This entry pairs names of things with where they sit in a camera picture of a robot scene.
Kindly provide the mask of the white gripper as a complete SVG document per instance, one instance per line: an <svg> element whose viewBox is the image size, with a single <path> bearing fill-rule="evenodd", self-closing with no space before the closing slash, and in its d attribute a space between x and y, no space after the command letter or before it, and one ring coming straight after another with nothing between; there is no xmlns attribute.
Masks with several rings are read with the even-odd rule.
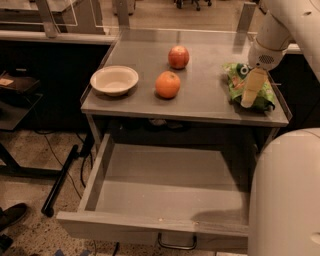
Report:
<svg viewBox="0 0 320 256"><path fill-rule="evenodd" d="M283 59L290 38L276 41L260 41L255 38L248 53L248 64L254 68L247 75L244 90L242 93L241 106L250 108L258 92L262 89L267 80L267 71L276 68Z"/></svg>

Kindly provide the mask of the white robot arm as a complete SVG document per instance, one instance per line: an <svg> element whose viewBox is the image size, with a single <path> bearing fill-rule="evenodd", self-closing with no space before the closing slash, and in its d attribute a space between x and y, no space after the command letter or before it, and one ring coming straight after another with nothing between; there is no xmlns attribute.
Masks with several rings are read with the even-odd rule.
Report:
<svg viewBox="0 0 320 256"><path fill-rule="evenodd" d="M296 115L261 152L252 180L248 256L320 256L320 2L264 0L251 66L278 69Z"/></svg>

